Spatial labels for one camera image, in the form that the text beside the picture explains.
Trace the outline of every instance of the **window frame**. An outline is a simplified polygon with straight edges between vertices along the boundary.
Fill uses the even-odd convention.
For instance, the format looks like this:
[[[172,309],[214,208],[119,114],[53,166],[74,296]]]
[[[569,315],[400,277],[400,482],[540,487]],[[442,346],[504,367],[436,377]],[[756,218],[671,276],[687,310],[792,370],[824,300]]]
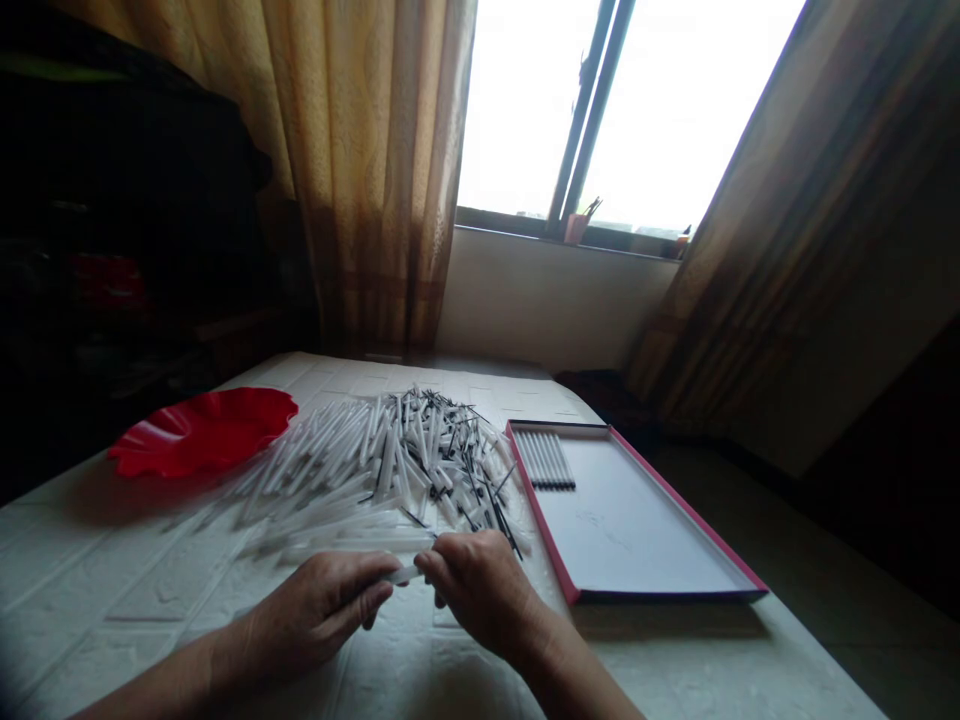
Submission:
[[[580,203],[635,4],[636,0],[600,0],[590,50],[580,64],[580,92],[547,217],[458,205],[456,225],[563,242],[562,219],[576,212]],[[591,225],[584,231],[581,245],[659,258],[670,258],[676,252],[674,240]]]

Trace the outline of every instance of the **window pane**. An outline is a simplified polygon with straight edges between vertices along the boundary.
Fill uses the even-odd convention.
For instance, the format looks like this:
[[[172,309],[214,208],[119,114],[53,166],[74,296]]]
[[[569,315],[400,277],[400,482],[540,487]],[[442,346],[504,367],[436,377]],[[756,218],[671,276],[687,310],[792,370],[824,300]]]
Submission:
[[[637,0],[580,197],[603,198],[592,225],[696,228],[802,7]]]
[[[597,5],[480,0],[458,205],[546,217]]]

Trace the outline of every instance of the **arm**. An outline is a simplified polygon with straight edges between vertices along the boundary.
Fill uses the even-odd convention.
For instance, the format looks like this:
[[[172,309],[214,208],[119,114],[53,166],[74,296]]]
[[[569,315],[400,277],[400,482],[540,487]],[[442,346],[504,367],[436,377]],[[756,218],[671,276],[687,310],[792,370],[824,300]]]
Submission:
[[[540,600],[501,533],[441,535],[414,562],[438,606],[513,666],[550,720],[643,720],[573,625]]]
[[[166,720],[207,716],[267,680],[293,677],[332,658],[393,586],[401,567],[383,553],[320,553],[248,615],[204,635],[74,716]]]

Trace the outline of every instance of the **window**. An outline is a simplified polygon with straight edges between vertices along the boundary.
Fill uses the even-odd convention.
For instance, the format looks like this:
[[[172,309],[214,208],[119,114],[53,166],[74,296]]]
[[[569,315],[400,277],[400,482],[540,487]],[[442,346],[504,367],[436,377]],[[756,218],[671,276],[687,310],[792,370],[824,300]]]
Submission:
[[[460,224],[669,253],[695,231],[803,0],[480,0]]]

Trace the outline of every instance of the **brown curtain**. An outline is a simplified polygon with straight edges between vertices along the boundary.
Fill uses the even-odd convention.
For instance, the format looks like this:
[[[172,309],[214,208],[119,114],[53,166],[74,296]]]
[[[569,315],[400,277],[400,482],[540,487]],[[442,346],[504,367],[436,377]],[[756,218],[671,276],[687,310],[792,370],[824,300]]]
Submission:
[[[627,368],[669,431],[725,432],[909,199],[956,126],[958,13],[808,2]]]
[[[328,342],[433,343],[476,0],[55,4],[239,104],[274,162],[265,225],[299,203]]]

